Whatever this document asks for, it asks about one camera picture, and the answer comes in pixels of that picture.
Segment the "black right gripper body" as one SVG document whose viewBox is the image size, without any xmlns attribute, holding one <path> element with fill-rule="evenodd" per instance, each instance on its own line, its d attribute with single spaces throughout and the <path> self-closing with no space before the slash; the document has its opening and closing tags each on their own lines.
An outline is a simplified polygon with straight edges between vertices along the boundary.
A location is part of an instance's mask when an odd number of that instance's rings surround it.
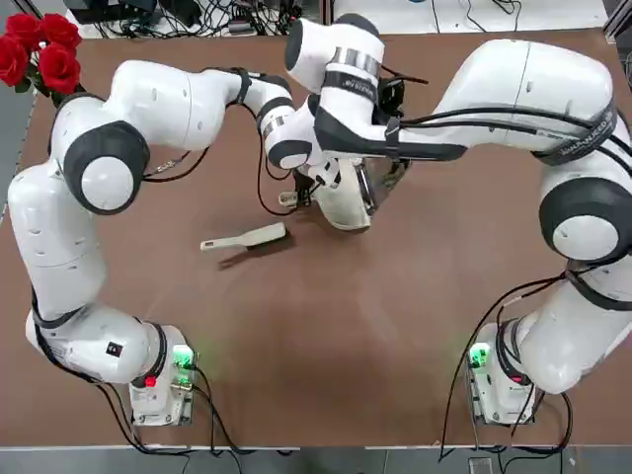
<svg viewBox="0 0 632 474">
<path fill-rule="evenodd" d="M 385 116 L 400 119 L 403 115 L 405 81 L 401 76 L 382 77 L 378 82 L 377 110 Z"/>
</svg>

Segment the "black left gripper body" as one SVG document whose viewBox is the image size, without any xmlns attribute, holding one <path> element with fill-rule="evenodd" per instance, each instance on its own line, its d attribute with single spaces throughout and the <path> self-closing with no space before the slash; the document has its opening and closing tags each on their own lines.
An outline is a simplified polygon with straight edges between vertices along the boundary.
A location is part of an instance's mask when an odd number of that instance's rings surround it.
<svg viewBox="0 0 632 474">
<path fill-rule="evenodd" d="M 293 170 L 293 180 L 294 190 L 297 193 L 312 193 L 317 187 L 317 182 L 298 168 Z"/>
</svg>

